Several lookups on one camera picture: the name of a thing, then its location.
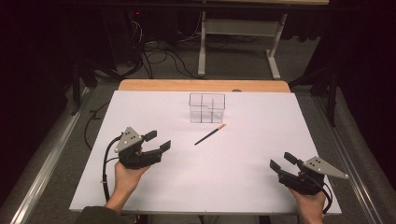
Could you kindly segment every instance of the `gray carpet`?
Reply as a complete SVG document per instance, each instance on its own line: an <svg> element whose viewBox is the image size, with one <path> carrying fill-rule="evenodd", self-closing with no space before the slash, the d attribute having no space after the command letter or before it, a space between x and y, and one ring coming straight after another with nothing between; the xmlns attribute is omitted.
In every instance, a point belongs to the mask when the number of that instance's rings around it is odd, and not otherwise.
<svg viewBox="0 0 396 224"><path fill-rule="evenodd" d="M234 42L222 49L208 49L205 78L271 79L270 70L264 59L262 47L269 43L267 39L261 39L251 43ZM213 41L208 44L214 48L221 46L222 42ZM300 43L295 39L281 41L276 53L276 61L279 72L284 80L294 80L303 74L316 44L317 41ZM162 48L176 51L190 72L196 74L198 60L197 46L180 45L178 48L162 46ZM170 51L168 53L169 55L164 62L154 64L154 62L160 62L164 59L166 54L160 52L151 55L148 52L148 59L153 63L151 69L154 78L189 78L185 76L188 73L183 70L183 64L179 60L176 60L177 67L184 75L181 75L177 71L175 61L170 56L173 55L176 58L175 54ZM128 69L126 66L120 64L120 73L126 69ZM131 75L130 78L148 78L148 72L142 68L136 74ZM112 80L99 80L99 85L92 91L89 102L81 108L81 116L78 123L28 223L73 223L78 216L78 213L70 212L68 207L73 199L78 181L90 155L90 151L84 142L84 130L92 115L90 110L95 110L109 101L112 92L117 87L118 83ZM332 138L327 121L323 119L322 111L318 106L318 102L322 101L322 99L311 97L307 87L296 88L293 91L296 92L319 156L343 169L343 163L340 160L339 154L336 152L337 145ZM335 114L336 131L340 133L343 144L348 148L348 153L353 158L353 164L359 171L362 182L368 189L383 223L396 223L395 215L392 212L396 211L395 192L381 172L370 150L365 145L359 129L357 129L353 118L347 111L347 104L341 93L338 94L337 103ZM97 113L97 117L103 118L105 113L106 107ZM87 139L91 146L100 129L101 122L102 119L93 119L88 126ZM50 142L51 138L56 138L56 133L57 125L54 126L54 130L49 134L47 138L49 140L47 141ZM21 204L21 200L23 200L24 195L30 188L39 168L50 153L48 146L50 143L44 142L43 145L28 164L16 188L1 208L0 223L10 222ZM340 216L325 217L325 223L372 223L367 218L367 215L362 209L361 202L356 196L355 189L348 180L332 179L332 187L343 214ZM293 216L271 217L271 220L275 224L296 223L296 217Z"/></svg>

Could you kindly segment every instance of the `black sleeve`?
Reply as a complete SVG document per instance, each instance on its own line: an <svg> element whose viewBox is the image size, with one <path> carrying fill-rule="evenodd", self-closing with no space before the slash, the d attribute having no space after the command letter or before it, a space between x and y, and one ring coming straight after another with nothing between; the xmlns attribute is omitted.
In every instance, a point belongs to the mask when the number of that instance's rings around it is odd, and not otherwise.
<svg viewBox="0 0 396 224"><path fill-rule="evenodd" d="M128 224L127 219L121 217L114 210L103 206L85 207L75 224Z"/></svg>

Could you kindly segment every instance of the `green sleeve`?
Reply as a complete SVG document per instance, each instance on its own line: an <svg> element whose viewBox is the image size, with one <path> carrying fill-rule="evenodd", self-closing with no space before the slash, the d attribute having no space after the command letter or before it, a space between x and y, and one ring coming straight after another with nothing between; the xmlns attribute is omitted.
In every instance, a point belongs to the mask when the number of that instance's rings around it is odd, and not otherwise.
<svg viewBox="0 0 396 224"><path fill-rule="evenodd" d="M75 224L128 224L127 219L121 217L114 210L103 207L85 207Z"/></svg>

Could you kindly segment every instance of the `hand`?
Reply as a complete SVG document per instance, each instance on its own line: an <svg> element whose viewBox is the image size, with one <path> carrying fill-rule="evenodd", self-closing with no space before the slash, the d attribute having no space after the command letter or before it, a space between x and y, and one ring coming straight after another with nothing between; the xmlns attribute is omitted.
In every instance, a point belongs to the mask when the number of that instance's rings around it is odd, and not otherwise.
<svg viewBox="0 0 396 224"><path fill-rule="evenodd" d="M125 168L125 166L118 161L114 168L116 173L116 186L105 207L113 209L120 214L122 207L136 189L140 178L143 173L149 169L149 166L139 170L132 170Z"/></svg>
<svg viewBox="0 0 396 224"><path fill-rule="evenodd" d="M289 189L297 202L298 213L304 224L321 224L322 211L326 196L323 192L316 195L303 195L294 189Z"/></svg>

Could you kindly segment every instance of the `white paper sheet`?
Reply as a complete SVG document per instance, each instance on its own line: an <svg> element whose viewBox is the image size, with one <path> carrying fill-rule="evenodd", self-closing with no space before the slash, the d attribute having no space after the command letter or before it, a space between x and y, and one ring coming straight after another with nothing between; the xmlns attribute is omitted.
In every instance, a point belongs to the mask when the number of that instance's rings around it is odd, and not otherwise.
<svg viewBox="0 0 396 224"><path fill-rule="evenodd" d="M104 205L100 183L107 145L126 127L158 136L144 150L172 140L161 163L152 165L124 207L125 211L192 214L294 214L290 192L278 183L270 160L297 174L283 158L288 151L303 161L318 153L293 93L223 92L227 126L195 146L219 124L190 123L189 96L184 91L116 91L92 149L71 210ZM109 158L116 157L113 148ZM110 194L114 162L107 165ZM340 214L333 198L329 214Z"/></svg>

